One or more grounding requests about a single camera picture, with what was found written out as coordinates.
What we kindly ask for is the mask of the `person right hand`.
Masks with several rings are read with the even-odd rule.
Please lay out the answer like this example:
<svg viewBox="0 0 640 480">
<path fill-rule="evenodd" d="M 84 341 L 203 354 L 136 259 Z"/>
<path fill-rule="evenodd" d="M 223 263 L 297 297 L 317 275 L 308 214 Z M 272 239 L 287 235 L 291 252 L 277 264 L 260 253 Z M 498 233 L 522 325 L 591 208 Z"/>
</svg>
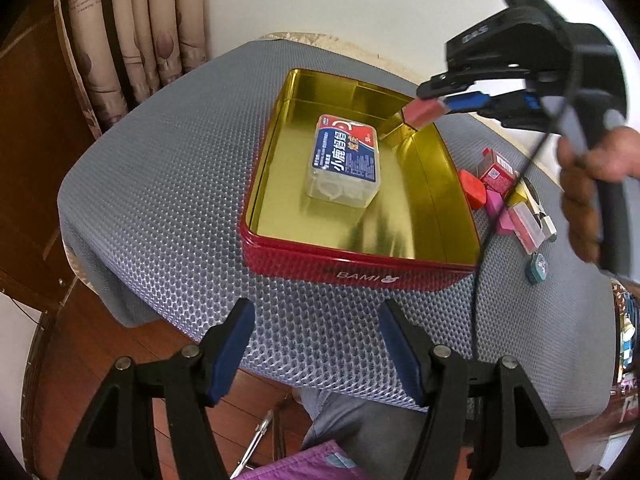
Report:
<svg viewBox="0 0 640 480">
<path fill-rule="evenodd" d="M 618 127 L 582 156 L 578 156 L 570 141 L 561 136 L 556 158 L 561 167 L 562 211 L 570 226 L 570 246 L 580 260 L 598 263 L 600 220 L 592 203 L 597 195 L 596 183 L 639 177 L 639 133 L 628 127 Z"/>
</svg>

